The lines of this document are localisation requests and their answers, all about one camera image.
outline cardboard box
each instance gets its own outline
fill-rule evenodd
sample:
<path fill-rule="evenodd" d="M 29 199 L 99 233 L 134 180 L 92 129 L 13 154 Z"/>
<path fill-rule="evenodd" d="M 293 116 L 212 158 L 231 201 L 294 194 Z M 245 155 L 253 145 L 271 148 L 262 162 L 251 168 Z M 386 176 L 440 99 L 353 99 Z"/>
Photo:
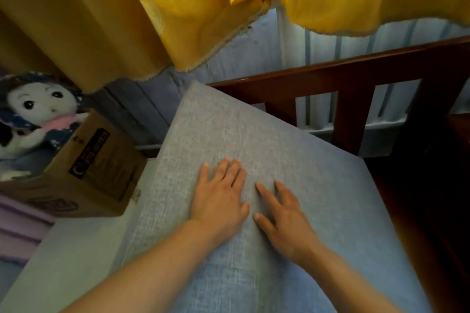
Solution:
<path fill-rule="evenodd" d="M 92 110 L 43 174 L 0 182 L 0 192 L 60 218 L 121 215 L 147 159 Z"/>

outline person's left hand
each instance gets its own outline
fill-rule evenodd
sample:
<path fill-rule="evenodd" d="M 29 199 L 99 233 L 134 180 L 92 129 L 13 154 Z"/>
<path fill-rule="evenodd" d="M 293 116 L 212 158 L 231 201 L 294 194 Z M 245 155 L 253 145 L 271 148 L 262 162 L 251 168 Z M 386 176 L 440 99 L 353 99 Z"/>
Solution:
<path fill-rule="evenodd" d="M 191 206 L 190 219 L 213 235 L 215 247 L 238 233 L 250 214 L 250 202 L 240 204 L 246 171 L 239 160 L 229 164 L 223 159 L 210 181 L 209 165 L 201 167 Z"/>

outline white table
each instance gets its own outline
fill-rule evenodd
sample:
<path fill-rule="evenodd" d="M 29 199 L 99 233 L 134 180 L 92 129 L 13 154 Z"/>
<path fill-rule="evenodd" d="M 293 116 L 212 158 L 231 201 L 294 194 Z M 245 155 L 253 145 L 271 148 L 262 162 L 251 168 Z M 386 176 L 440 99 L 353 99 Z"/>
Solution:
<path fill-rule="evenodd" d="M 137 185 L 155 173 L 149 160 Z M 111 269 L 135 209 L 117 218 L 59 219 L 0 304 L 1 313 L 57 313 L 102 281 Z"/>

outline brown wooden rail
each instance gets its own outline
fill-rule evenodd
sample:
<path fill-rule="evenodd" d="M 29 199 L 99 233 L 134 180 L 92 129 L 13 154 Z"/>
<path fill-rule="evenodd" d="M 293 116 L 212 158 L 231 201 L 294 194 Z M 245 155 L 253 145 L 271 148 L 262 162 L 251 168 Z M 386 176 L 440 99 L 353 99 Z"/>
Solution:
<path fill-rule="evenodd" d="M 426 150 L 470 74 L 470 36 L 210 84 L 295 125 L 295 98 L 338 91 L 332 144 L 357 154 L 375 86 L 423 79 L 394 153 Z"/>

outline doll eye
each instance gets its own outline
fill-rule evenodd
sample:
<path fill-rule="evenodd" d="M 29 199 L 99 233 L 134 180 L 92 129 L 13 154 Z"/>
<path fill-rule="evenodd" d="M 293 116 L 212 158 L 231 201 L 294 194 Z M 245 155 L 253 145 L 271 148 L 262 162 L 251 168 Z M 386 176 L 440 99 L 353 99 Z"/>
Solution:
<path fill-rule="evenodd" d="M 23 107 L 26 109 L 32 109 L 34 107 L 34 102 L 32 100 L 27 100 L 23 103 Z"/>

